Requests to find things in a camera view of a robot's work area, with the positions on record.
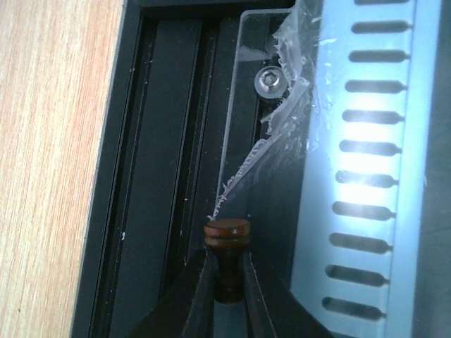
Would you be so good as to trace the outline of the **dark chess piece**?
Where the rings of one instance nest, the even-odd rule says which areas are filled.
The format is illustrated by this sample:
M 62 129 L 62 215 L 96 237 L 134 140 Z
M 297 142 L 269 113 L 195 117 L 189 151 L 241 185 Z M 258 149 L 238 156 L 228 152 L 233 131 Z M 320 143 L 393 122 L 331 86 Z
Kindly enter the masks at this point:
M 251 239 L 251 223 L 240 218 L 212 220 L 204 226 L 204 242 L 216 257 L 214 298 L 221 304 L 234 304 L 244 298 L 240 259 Z

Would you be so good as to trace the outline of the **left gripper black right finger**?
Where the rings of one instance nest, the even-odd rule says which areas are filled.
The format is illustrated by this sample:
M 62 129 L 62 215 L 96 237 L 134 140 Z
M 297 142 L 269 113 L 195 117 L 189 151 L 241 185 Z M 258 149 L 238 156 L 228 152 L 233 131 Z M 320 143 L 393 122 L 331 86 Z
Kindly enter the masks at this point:
M 332 337 L 256 251 L 242 256 L 248 337 Z

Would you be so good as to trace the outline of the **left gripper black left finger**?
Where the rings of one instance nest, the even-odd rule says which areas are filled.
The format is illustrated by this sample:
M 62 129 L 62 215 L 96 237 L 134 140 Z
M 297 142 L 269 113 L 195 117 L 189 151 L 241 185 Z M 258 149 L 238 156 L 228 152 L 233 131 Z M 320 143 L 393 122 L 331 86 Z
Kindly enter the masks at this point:
M 180 276 L 129 337 L 212 337 L 214 335 L 214 259 L 197 251 Z

